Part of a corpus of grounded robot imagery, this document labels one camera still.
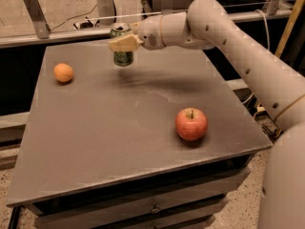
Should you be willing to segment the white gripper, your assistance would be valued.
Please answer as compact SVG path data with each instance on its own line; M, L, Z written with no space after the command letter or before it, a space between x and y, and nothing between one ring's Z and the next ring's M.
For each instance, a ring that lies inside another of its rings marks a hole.
M113 52L134 52L141 45L152 51L163 49L161 18L161 15L156 15L144 19L141 23L130 23L130 28L134 34L128 33L113 38L108 43L109 49Z

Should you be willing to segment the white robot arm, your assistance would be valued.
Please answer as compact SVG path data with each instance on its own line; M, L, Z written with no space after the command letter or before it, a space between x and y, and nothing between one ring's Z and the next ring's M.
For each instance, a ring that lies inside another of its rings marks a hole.
M114 52L169 46L217 47L283 131L269 153L257 229L305 229L305 77L241 30L216 0L151 16L109 42Z

